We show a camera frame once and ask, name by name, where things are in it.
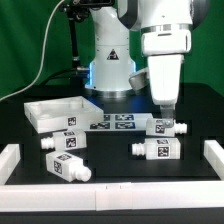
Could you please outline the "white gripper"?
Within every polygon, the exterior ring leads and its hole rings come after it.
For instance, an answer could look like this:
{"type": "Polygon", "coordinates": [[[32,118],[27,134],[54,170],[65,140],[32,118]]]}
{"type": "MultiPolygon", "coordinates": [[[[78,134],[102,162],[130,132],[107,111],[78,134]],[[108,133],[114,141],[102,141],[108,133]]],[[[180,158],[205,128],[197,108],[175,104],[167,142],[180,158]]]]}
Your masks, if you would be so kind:
{"type": "Polygon", "coordinates": [[[161,116],[166,128],[174,126],[174,105],[179,94],[182,61],[181,54],[147,58],[152,100],[155,105],[161,105],[161,116]]]}

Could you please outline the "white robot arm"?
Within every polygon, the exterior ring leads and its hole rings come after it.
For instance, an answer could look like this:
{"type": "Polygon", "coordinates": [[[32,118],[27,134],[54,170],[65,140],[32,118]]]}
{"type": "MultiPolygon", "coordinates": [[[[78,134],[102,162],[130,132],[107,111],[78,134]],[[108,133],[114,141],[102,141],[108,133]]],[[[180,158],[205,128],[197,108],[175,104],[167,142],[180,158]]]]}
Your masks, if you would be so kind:
{"type": "Polygon", "coordinates": [[[192,30],[209,7],[210,0],[118,0],[117,8],[92,8],[95,58],[86,88],[108,96],[149,85],[163,124],[173,127],[181,65],[191,51],[192,30]],[[134,72],[128,50],[131,31],[141,35],[146,76],[134,72]]]}

